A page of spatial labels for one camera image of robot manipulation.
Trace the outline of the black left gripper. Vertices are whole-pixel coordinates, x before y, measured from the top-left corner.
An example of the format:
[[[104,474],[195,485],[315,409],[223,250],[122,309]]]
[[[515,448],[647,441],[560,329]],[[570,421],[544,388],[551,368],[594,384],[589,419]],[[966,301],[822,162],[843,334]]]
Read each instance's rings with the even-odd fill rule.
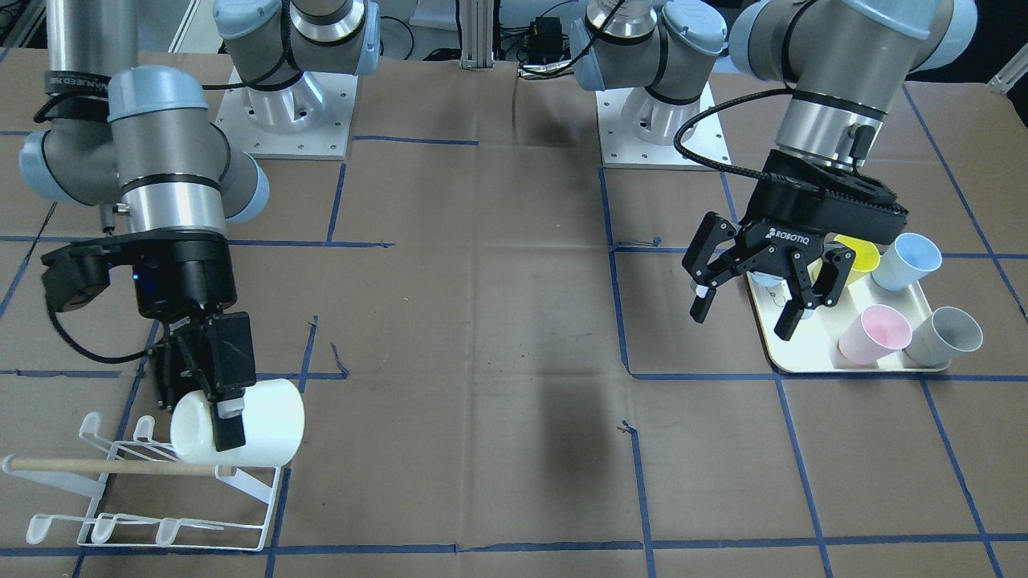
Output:
[[[879,180],[849,169],[822,167],[779,150],[769,153],[765,169],[773,180],[760,180],[739,226],[715,212],[704,215],[683,257],[694,283],[690,317],[702,324],[715,290],[745,273],[786,279],[792,299],[774,327],[784,341],[813,308],[838,303],[845,279],[843,264],[830,258],[820,278],[807,273],[825,254],[827,234],[850,234],[874,244],[895,241],[909,211]]]

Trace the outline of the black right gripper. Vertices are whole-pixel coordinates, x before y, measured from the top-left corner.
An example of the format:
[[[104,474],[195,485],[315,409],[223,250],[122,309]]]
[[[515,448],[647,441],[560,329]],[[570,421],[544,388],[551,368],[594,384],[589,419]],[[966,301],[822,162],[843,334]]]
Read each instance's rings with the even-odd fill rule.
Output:
[[[76,344],[56,315],[87,306],[110,284],[110,270],[133,270],[138,311],[166,334],[151,347],[159,396],[170,407],[199,390],[212,403],[216,451],[245,446],[245,391],[254,385],[255,354],[246,312],[236,301],[234,272],[224,234],[147,231],[73,242],[44,254],[42,282],[49,321],[75,352],[103,364],[140,358],[106,357]]]

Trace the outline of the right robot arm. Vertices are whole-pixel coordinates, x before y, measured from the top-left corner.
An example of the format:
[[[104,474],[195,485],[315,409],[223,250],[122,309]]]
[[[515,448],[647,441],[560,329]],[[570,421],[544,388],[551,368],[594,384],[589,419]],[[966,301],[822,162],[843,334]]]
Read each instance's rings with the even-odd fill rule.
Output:
[[[44,131],[23,142],[23,179],[56,202],[98,207],[105,234],[44,254],[49,322],[81,356],[103,364],[140,358],[88,351],[59,322],[133,270],[138,311],[164,326],[152,348],[161,405],[201,392],[216,450],[246,441],[245,392],[255,384],[250,318],[236,303],[226,227],[260,213],[271,187],[253,157],[208,118],[206,87],[183,70],[138,63],[133,1],[49,1]]]

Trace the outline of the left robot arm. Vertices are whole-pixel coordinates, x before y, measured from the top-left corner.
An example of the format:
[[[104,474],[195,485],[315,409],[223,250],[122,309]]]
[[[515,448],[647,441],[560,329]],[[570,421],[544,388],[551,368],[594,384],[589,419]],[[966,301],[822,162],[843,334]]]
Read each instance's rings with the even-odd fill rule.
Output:
[[[774,328],[790,340],[805,311],[836,306],[853,259],[829,234],[895,241],[909,213],[860,173],[903,81],[948,65],[972,42],[972,1],[760,1],[728,26],[702,1],[591,1],[570,26],[570,65],[582,88],[631,88],[668,111],[655,136],[680,155],[756,180],[741,223],[710,212],[683,257],[696,284],[690,314],[704,322],[715,292],[748,273],[790,289]],[[790,106],[760,171],[687,150],[702,118],[699,96],[717,56],[779,81]]]

